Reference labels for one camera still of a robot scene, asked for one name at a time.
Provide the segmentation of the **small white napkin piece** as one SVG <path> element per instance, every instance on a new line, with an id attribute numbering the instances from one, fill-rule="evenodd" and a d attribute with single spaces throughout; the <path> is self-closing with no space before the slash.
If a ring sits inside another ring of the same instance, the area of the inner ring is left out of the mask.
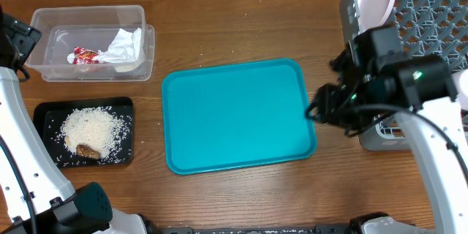
<path id="1" fill-rule="evenodd" d="M 73 64 L 74 63 L 74 60 L 75 60 L 75 54 L 74 53 L 71 53 L 67 56 L 67 61 L 70 63 L 70 64 Z"/>

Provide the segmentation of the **red snack wrapper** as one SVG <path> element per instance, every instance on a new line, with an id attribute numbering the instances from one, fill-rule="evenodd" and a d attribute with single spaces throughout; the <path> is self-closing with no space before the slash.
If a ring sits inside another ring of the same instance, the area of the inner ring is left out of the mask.
<path id="1" fill-rule="evenodd" d="M 87 48 L 76 47 L 73 53 L 73 64 L 98 64 L 98 53 Z"/>

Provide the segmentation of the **brown food piece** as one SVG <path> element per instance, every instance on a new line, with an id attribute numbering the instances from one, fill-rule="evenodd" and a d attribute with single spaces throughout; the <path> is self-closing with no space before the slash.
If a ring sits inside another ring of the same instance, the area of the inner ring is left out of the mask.
<path id="1" fill-rule="evenodd" d="M 98 151 L 95 151 L 90 146 L 85 144 L 79 144 L 76 147 L 76 154 L 81 157 L 85 157 L 88 159 L 100 159 L 101 154 Z"/>

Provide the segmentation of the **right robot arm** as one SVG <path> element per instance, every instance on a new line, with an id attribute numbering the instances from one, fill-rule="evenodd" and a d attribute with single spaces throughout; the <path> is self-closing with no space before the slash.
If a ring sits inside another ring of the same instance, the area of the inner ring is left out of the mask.
<path id="1" fill-rule="evenodd" d="M 434 232 L 467 231 L 467 140 L 458 90 L 440 56 L 404 52 L 391 26 L 368 29 L 330 62 L 337 84 L 320 87 L 305 116 L 349 137 L 394 118 L 429 197 Z"/>

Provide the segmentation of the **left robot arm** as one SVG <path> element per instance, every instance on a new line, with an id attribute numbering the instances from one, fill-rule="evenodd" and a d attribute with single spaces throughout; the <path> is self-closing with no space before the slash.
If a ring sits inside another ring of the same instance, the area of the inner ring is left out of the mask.
<path id="1" fill-rule="evenodd" d="M 75 189 L 50 158 L 28 114 L 17 73 L 41 33 L 1 15 L 1 190 L 12 225 L 7 233 L 157 233 L 139 214 L 112 208 L 103 188 Z"/>

